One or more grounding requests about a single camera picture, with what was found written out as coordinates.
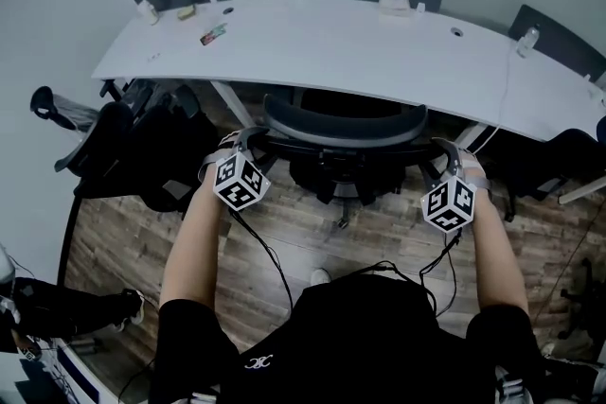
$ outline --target black shirt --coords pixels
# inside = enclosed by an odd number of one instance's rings
[[[542,358],[521,309],[486,308],[460,339],[439,328],[419,285],[346,276],[306,289],[290,320],[241,355],[210,308],[164,304],[150,404],[194,392],[220,403],[491,403],[496,365],[541,402]]]

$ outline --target wrist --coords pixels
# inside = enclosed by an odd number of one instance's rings
[[[478,188],[475,191],[475,210],[481,209],[487,205],[492,205],[489,191],[485,188]]]

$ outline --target shirt logo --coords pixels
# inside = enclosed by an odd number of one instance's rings
[[[267,357],[259,357],[257,359],[252,358],[252,359],[250,359],[251,365],[244,365],[244,368],[245,369],[262,369],[264,367],[269,367],[271,362],[265,363],[265,361],[270,359],[273,356],[274,356],[274,354],[270,354]]]

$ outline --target white cord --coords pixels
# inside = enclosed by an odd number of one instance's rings
[[[486,146],[486,144],[489,143],[489,141],[492,139],[492,137],[501,128],[501,119],[503,117],[503,109],[505,108],[505,100],[508,97],[508,91],[509,91],[509,71],[510,71],[510,67],[511,67],[511,51],[513,51],[513,46],[515,46],[515,45],[516,45],[516,43],[513,40],[509,41],[509,50],[508,50],[508,56],[506,59],[507,63],[505,65],[505,90],[503,91],[503,95],[501,96],[501,102],[499,103],[499,121],[496,125],[496,128],[494,129],[494,132],[492,132],[490,134],[490,136],[484,141],[484,143],[482,145],[480,145],[477,149],[475,149],[475,151],[473,152],[473,155],[475,155],[478,151],[483,149]]]

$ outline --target black and white cube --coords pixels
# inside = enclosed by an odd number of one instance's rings
[[[255,165],[237,152],[217,162],[214,192],[237,211],[260,201],[271,183]]]
[[[450,233],[473,220],[475,189],[458,177],[433,189],[421,198],[423,218],[444,233]]]

